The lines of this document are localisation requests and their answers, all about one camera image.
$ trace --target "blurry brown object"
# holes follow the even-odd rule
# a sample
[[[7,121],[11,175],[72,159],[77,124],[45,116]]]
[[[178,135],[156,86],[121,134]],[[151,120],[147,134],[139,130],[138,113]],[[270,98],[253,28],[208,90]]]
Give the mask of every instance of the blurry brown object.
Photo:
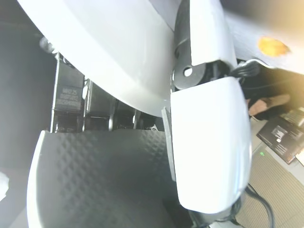
[[[258,42],[258,48],[264,55],[276,57],[289,52],[289,48],[277,39],[262,37]]]
[[[273,96],[268,98],[261,98],[249,108],[249,115],[254,116],[258,113],[268,110],[269,108],[279,105],[284,105],[287,102],[289,102],[289,100],[290,100],[289,94]]]

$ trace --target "white object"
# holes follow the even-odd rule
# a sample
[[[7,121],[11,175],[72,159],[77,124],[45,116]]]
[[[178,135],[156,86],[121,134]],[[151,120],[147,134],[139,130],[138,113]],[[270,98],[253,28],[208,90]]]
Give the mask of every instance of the white object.
[[[6,197],[6,192],[9,190],[9,178],[4,173],[0,172],[0,201]]]
[[[222,60],[231,69],[237,66],[232,36],[219,0],[190,1],[192,65]]]
[[[149,0],[19,0],[44,36],[105,91],[161,116],[170,106],[173,31]]]
[[[251,167],[247,105],[225,77],[171,94],[172,142],[181,205],[213,214],[245,189]]]

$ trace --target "orange object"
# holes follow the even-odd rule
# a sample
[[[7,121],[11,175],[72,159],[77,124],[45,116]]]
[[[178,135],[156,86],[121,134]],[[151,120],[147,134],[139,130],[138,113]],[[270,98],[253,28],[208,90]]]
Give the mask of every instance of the orange object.
[[[270,37],[262,37],[258,42],[258,48],[264,55],[276,57],[289,52],[289,48],[280,40]]]

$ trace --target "white round object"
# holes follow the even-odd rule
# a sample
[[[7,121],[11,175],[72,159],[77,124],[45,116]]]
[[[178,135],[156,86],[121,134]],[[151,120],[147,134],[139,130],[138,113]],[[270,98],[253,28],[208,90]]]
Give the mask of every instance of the white round object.
[[[78,70],[122,102],[161,116],[170,106],[173,31],[149,0],[18,0]]]

